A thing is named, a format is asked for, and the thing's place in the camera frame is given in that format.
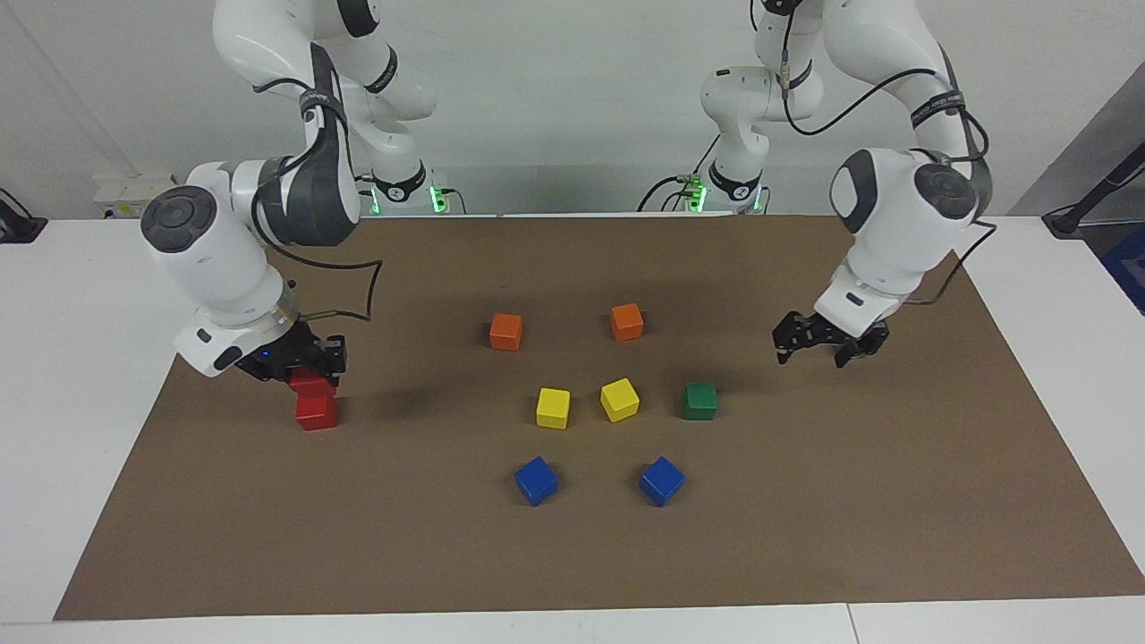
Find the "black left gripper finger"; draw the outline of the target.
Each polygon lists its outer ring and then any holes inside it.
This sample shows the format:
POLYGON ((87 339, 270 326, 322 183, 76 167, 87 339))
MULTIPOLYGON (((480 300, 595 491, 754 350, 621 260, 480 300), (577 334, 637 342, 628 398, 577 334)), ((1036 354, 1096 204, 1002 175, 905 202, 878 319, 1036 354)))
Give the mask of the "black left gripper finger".
POLYGON ((851 361, 876 355, 889 337, 889 325, 872 325, 861 337, 848 338, 835 351, 835 366, 843 369, 851 361))
POLYGON ((812 338, 812 327, 799 311, 789 311, 773 330, 777 363, 785 364, 793 352, 807 347, 812 338))

